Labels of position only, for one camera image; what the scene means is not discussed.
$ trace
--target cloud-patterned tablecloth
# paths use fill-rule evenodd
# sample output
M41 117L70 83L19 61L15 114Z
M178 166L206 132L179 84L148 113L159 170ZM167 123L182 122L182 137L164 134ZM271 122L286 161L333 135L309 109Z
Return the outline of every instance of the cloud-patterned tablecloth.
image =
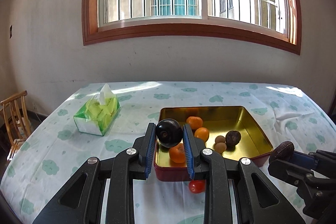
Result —
M308 153L336 152L336 127L300 90L283 85L248 83L130 82L109 83L121 110L105 136L78 132L73 115L104 84L81 88L35 130L9 164L0 189L11 208L30 224L89 157L114 157L143 136L149 122L156 123L164 107L244 106L274 147L285 140ZM295 187L261 170L303 215L303 200ZM135 223L203 223L204 193L192 194L187 182L161 182L154 168L146 181L134 181Z

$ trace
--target orange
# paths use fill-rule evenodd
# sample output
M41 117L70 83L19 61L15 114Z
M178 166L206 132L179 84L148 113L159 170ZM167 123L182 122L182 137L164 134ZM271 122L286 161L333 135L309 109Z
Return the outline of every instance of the orange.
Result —
M195 131L194 136L206 142L209 138L209 130L205 127L201 127Z
M177 164L182 164L185 162L185 154L183 143L179 143L178 145L169 149L169 157L173 162Z
M203 126L202 119L200 117L196 117L196 116L188 117L188 119L186 120L186 123L188 123L190 125L192 130L199 129L200 127Z

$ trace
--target wooden chair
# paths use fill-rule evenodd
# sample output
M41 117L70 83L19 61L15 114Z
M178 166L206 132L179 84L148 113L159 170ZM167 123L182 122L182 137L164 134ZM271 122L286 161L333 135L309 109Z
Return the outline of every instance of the wooden chair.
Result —
M3 107L2 115L5 120L7 134L11 144L11 149L7 157L7 162L13 159L16 152L24 144L25 140L28 139L28 137L31 135L30 122L28 120L27 109L25 104L26 95L27 91L25 90L23 92L14 94L8 99L0 102L0 105ZM21 116L18 103L20 99L21 99L23 118Z

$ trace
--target black plum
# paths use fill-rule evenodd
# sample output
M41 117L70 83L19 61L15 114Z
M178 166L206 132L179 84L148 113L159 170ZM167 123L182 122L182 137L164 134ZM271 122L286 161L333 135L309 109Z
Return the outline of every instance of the black plum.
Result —
M155 128L155 134L160 143L167 148L178 145L183 137L180 124L174 119L164 119Z
M226 145L229 147L234 147L240 142L241 138L242 136L239 131L231 130L225 136Z

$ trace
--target white wall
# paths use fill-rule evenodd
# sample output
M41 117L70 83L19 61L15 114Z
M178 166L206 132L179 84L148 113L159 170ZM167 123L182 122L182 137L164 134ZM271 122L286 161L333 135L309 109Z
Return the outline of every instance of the white wall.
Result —
M14 73L9 57L9 22L6 20L10 13L9 5L0 4L0 101L17 92ZM0 116L0 126L4 124Z
M149 37L83 46L82 0L0 0L18 90L49 114L87 83L243 81L301 88L328 110L336 87L336 0L301 0L301 55L250 42Z

